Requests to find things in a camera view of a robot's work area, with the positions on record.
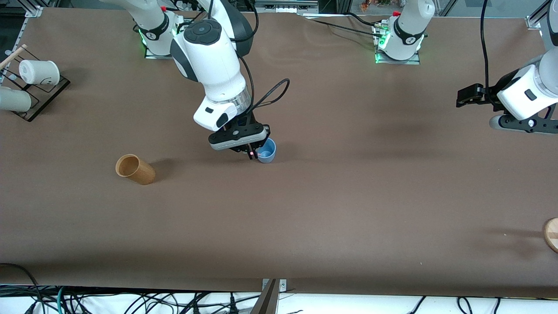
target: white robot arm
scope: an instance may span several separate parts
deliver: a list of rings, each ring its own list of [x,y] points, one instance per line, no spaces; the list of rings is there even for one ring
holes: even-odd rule
[[[204,86],[205,97],[194,121],[215,132],[209,136],[213,149],[243,151],[250,159],[258,158],[256,150],[266,142],[270,127],[254,117],[255,105],[238,61],[250,51],[252,28],[226,0],[199,3],[209,19],[189,24],[171,43],[180,73]]]
[[[380,41],[378,48],[394,60],[409,59],[420,49],[426,26],[435,12],[432,0],[407,1],[400,16],[382,21],[389,26],[386,38]]]
[[[147,48],[154,54],[166,56],[170,53],[173,29],[177,15],[163,12],[157,0],[100,0],[126,9],[143,37]]]
[[[171,55],[182,75],[203,84],[205,97],[194,114],[200,126],[218,131],[248,109],[251,97],[230,38],[214,20],[194,22],[176,35]]]
[[[176,35],[171,55],[184,77],[204,86],[205,98],[194,121],[218,131],[252,101],[237,57],[249,53],[252,28],[226,0],[200,0],[200,4],[211,14],[210,19],[195,21]],[[231,39],[241,41],[233,43]]]
[[[558,133],[558,121],[551,119],[558,102],[558,0],[550,3],[547,22],[555,45],[551,50],[508,73],[495,86],[485,89],[473,84],[460,90],[457,107],[492,104],[494,111],[504,111],[490,120],[490,126],[497,130]],[[546,109],[544,117],[539,117],[538,113]]]

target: metal mounting plate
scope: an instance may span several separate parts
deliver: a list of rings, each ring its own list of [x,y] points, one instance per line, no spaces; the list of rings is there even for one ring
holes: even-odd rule
[[[267,282],[270,281],[269,279],[262,280],[262,291],[265,289]],[[279,279],[279,292],[287,291],[287,279]]]

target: metal bracket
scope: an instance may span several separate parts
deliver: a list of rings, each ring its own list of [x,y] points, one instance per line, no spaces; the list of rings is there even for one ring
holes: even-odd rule
[[[27,11],[25,13],[25,17],[30,18],[30,17],[40,17],[42,14],[42,7],[40,6],[35,6],[35,10],[25,10]]]
[[[262,291],[266,288],[269,279],[262,280]],[[287,279],[279,279],[279,292],[287,291]]]
[[[549,11],[549,5],[552,0],[546,0],[540,7],[538,7],[533,13],[525,17],[525,24],[530,30],[541,29],[541,21],[546,16]]]

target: brown table surface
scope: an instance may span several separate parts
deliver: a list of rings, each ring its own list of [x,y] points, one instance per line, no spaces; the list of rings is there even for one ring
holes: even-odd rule
[[[329,21],[365,30],[345,17]],[[145,60],[125,11],[45,9],[22,43],[71,85],[33,122],[0,115],[0,254],[41,284],[550,297],[558,137],[494,131],[455,108],[483,81],[477,18],[435,18],[421,65],[375,64],[367,35],[261,14],[246,60],[278,151],[213,151],[204,92]],[[543,52],[521,19],[488,20],[492,83]],[[123,154],[153,164],[140,186]],[[2,269],[2,282],[25,277]]]

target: white floor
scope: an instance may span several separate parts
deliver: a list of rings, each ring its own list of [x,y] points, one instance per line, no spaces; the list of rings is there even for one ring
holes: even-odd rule
[[[254,293],[235,293],[236,299],[254,296]],[[179,303],[188,303],[193,294],[176,294]],[[83,300],[83,305],[92,314],[123,314],[128,306],[137,299],[136,295],[118,295],[110,297],[90,297]],[[302,310],[301,314],[326,314],[326,313],[351,313],[351,314],[408,314],[413,310],[420,297],[408,296],[350,296],[339,294],[294,294],[282,293],[278,304],[277,314],[292,314]],[[492,314],[496,299],[492,298],[468,298],[474,314]],[[237,304],[242,314],[249,313],[249,309],[255,304],[256,299]],[[33,303],[29,297],[0,297],[0,314],[23,314]],[[205,297],[199,304],[229,303],[229,293],[212,293]],[[136,303],[131,313],[140,303]],[[462,306],[468,313],[465,302]],[[200,314],[210,314],[219,307],[200,308]],[[47,308],[48,314],[57,314],[51,308]],[[143,314],[145,308],[142,306],[136,313]],[[41,314],[41,306],[35,307],[34,314]],[[152,314],[172,314],[168,306],[156,306]],[[417,314],[460,314],[455,297],[427,297]],[[558,301],[530,300],[530,299],[502,299],[498,314],[532,313],[532,314],[556,314],[558,313]]]

